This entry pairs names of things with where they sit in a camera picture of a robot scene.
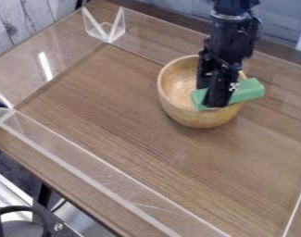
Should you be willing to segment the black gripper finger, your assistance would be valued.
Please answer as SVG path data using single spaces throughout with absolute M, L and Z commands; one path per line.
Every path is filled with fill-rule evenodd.
M 202 104 L 208 108 L 226 107 L 239 85 L 238 67 L 219 67 L 211 72 L 207 92 Z
M 211 73 L 215 68 L 215 59 L 212 58 L 208 50 L 202 50 L 198 56 L 195 88 L 203 89 L 208 87 L 208 73 Z

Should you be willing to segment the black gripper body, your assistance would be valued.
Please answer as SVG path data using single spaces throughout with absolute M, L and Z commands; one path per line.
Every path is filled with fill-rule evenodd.
M 211 34 L 203 41 L 203 50 L 208 50 L 215 59 L 215 68 L 218 64 L 242 68 L 242 61 L 251 57 L 255 41 L 261 36 L 261 20 L 251 10 L 238 16 L 212 10 L 210 16 Z

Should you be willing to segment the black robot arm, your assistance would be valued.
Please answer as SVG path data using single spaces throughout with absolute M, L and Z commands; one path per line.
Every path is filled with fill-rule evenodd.
M 195 89 L 206 89 L 200 105 L 226 107 L 236 86 L 242 61 L 250 58 L 261 35 L 251 8 L 259 0 L 212 0 L 211 32 L 198 53 Z

